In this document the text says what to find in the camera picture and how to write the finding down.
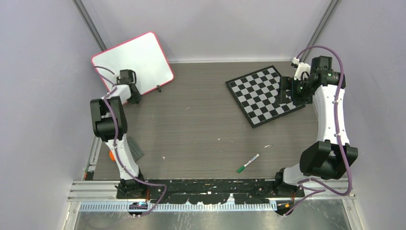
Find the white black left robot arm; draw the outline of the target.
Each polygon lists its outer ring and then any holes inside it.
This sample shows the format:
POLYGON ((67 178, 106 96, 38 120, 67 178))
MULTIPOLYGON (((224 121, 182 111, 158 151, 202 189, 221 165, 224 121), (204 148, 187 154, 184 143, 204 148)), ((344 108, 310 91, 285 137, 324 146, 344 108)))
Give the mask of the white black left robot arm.
POLYGON ((127 138, 128 124, 123 104, 137 104, 142 94, 136 87, 136 73, 130 69, 122 69, 116 75, 112 89, 99 99, 90 101, 90 113, 93 133, 110 149, 119 169, 120 182, 117 190, 142 198, 147 192, 143 175, 131 152, 127 138))

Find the black and white chessboard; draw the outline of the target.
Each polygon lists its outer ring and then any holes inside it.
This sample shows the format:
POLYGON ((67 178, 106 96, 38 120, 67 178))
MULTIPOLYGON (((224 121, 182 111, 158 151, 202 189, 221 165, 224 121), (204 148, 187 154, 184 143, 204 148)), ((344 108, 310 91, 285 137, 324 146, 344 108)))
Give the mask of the black and white chessboard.
POLYGON ((277 102, 281 76, 271 65, 225 82, 252 128, 305 108, 277 102))

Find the white marker pen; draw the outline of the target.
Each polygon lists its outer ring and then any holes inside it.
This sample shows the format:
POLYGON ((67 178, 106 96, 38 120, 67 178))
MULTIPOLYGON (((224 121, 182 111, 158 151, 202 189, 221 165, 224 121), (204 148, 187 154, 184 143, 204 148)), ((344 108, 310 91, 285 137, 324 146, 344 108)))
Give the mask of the white marker pen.
POLYGON ((250 165, 255 159, 257 159, 258 157, 260 156, 260 154, 258 153, 258 154, 256 154, 255 156, 253 156, 248 162, 246 162, 245 164, 243 164, 243 165, 245 165, 246 167, 248 166, 248 165, 250 165))

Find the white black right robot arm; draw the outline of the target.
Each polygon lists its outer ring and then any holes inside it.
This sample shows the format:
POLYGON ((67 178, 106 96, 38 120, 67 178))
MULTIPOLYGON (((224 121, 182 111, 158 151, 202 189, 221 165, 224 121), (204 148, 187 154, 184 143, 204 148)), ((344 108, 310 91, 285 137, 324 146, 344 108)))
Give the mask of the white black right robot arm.
POLYGON ((299 163, 282 168, 275 174, 273 190, 287 196, 305 181, 338 180, 358 157, 358 149, 350 145, 346 133, 343 99, 345 74, 332 69, 332 58, 319 56, 311 64, 292 59, 294 76, 282 77, 280 93, 289 92, 293 105, 312 104, 318 120, 317 139, 304 150, 299 163))

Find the pink-framed whiteboard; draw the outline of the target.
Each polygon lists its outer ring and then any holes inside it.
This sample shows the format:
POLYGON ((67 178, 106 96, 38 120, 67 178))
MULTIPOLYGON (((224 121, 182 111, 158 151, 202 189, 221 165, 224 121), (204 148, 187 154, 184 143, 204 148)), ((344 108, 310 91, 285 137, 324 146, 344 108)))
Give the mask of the pink-framed whiteboard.
POLYGON ((91 63, 100 74, 108 92, 122 69, 136 73, 136 87, 142 96, 174 80, 174 73, 153 32, 142 34, 92 57, 91 63))

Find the green marker cap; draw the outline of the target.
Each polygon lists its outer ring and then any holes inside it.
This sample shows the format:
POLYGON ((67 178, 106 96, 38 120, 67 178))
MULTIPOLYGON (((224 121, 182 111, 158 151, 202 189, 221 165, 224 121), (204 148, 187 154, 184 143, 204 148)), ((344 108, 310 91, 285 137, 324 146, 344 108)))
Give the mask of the green marker cap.
POLYGON ((242 172, 245 169, 245 167, 246 167, 245 165, 241 166, 239 169, 237 169, 237 173, 242 172))

